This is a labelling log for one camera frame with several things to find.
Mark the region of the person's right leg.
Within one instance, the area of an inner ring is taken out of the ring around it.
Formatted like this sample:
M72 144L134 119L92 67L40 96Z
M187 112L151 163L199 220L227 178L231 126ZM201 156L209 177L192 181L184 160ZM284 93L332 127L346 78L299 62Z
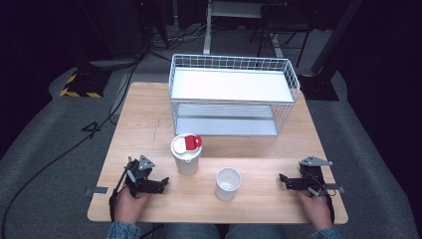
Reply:
M286 234L278 225L233 224L225 239L286 239Z

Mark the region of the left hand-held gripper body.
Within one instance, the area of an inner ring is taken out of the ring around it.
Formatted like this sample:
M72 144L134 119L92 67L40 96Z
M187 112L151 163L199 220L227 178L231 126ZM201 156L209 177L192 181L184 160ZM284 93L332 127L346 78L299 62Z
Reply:
M154 166L155 164L144 155L139 159L128 159L125 167L125 184L132 197L136 197L138 193L163 193L165 180L155 181L148 178Z

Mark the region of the white desk frame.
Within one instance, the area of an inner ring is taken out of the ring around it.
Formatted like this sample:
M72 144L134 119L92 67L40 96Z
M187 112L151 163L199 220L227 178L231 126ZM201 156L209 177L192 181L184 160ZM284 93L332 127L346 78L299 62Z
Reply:
M234 0L207 0L206 33L203 53L210 54L211 50L211 22L213 17L235 17L259 19L261 17L261 3L235 2Z

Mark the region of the yellow black striped base plate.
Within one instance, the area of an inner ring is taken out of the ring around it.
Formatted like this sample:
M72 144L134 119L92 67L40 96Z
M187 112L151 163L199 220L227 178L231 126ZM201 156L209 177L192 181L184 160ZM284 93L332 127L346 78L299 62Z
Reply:
M104 96L110 76L110 71L98 70L85 73L74 70L61 90L60 96L100 99Z

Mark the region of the person's leg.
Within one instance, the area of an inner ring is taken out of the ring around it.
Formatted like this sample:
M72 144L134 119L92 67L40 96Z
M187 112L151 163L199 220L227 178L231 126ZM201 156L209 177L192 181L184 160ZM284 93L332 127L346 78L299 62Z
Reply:
M213 224L166 224L161 239L220 239L220 233Z
M286 234L278 225L233 224L225 239L286 239Z

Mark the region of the black square base plate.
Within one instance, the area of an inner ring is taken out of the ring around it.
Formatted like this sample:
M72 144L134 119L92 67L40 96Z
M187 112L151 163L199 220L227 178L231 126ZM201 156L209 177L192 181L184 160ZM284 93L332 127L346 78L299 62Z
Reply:
M320 76L299 75L301 91L307 101L338 102L339 97L330 81L324 81Z

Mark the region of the white wire rack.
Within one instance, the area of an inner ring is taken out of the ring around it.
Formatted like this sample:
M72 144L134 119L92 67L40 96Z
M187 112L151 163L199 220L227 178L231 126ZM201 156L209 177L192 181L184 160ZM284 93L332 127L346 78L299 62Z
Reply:
M277 136L301 93L291 62L175 54L168 80L174 132Z

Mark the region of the black chair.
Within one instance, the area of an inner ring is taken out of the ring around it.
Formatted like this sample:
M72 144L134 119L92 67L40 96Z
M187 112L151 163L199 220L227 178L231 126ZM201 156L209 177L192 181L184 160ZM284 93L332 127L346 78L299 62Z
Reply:
M299 56L296 66L300 64L302 55L308 40L311 27L303 10L303 3L300 0L269 0L260 8L261 18L254 30L250 40L253 40L256 33L260 33L260 42L257 56L261 55L263 48L264 36L269 37L279 34L289 34L290 38L286 41L286 45L298 34L303 33L304 39L299 49Z

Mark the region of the person's left leg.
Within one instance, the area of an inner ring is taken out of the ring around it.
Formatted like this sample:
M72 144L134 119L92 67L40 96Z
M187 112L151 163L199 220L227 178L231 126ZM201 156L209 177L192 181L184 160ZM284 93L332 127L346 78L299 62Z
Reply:
M213 224L166 224L161 239L220 239L220 233Z

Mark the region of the person's left hand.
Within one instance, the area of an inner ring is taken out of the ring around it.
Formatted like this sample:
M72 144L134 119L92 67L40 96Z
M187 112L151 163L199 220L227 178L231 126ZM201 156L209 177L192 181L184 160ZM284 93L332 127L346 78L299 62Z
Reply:
M128 188L123 189L116 199L114 220L135 224L150 198L151 194L148 193L140 193L137 197L133 197Z

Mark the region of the black slanted stand pole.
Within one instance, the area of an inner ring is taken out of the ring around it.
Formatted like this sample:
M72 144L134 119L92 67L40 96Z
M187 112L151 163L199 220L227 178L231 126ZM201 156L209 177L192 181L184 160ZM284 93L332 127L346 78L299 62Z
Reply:
M347 26L351 22L353 16L357 12L363 0L351 0L345 9L343 15L336 24L333 32L316 58L311 67L311 72L318 75L323 68L327 65L330 55L333 53L336 45L338 44L342 34L345 32Z

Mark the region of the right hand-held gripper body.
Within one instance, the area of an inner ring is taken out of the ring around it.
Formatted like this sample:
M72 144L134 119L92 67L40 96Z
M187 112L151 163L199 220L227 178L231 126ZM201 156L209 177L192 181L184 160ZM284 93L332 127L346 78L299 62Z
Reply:
M291 190L307 190L314 196L327 195L321 168L333 166L328 160L308 156L299 161L300 178L286 178L286 187Z

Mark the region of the person's right hand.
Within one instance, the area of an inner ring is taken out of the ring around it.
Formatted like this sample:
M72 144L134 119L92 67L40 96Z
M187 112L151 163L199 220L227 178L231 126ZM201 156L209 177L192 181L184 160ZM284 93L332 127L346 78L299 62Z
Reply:
M310 196L305 191L297 191L296 196L303 206L305 215L316 231L333 226L330 210L324 196Z

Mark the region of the white cup with red lid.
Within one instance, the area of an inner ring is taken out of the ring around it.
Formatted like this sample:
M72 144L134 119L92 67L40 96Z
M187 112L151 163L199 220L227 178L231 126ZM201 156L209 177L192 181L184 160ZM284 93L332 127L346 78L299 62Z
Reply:
M193 133L177 135L170 145L178 171L182 175L193 175L199 167L202 152L202 138Z

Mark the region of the grey round stand base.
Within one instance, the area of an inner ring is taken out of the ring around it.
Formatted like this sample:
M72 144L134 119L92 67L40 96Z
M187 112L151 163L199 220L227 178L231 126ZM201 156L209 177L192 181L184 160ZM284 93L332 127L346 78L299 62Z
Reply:
M134 58L117 58L91 61L91 65L100 69L124 69L135 63Z

